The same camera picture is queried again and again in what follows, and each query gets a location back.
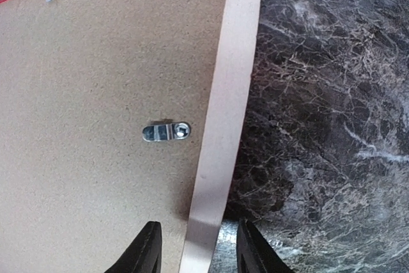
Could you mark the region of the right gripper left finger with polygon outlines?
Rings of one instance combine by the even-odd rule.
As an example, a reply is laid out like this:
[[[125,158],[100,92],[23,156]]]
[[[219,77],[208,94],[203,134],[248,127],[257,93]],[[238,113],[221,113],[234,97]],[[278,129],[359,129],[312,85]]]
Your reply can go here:
[[[162,261],[162,228],[149,221],[105,273],[159,273]]]

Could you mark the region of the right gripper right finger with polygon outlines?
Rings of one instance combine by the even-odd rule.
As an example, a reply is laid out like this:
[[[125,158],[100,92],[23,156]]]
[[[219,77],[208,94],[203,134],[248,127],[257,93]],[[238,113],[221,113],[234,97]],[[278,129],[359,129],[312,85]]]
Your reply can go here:
[[[239,273],[294,273],[275,253],[255,225],[240,219],[236,236]]]

